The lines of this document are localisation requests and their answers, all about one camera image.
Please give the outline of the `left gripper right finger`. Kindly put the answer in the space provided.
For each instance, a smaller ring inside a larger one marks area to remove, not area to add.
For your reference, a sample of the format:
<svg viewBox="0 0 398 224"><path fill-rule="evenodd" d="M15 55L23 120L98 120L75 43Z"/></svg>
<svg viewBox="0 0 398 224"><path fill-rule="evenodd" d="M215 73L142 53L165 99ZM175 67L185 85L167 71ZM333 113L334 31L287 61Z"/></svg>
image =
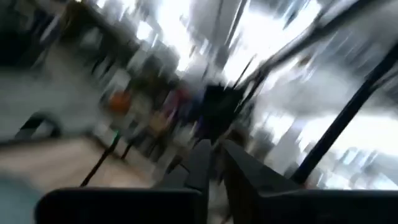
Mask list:
<svg viewBox="0 0 398 224"><path fill-rule="evenodd" d="M261 194L279 194L298 190L294 181L267 167L249 155L235 142L222 142L224 185L229 212L235 223L275 223L279 212L272 212L272 204L264 205Z"/></svg>

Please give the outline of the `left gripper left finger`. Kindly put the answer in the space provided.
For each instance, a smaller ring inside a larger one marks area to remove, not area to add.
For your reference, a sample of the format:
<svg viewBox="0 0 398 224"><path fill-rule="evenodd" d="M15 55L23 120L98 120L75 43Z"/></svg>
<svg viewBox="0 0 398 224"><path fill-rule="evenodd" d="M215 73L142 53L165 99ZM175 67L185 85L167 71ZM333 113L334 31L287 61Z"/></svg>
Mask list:
<svg viewBox="0 0 398 224"><path fill-rule="evenodd" d="M199 141L189 155L155 185L166 191L156 213L160 223L207 223L212 150L209 139Z"/></svg>

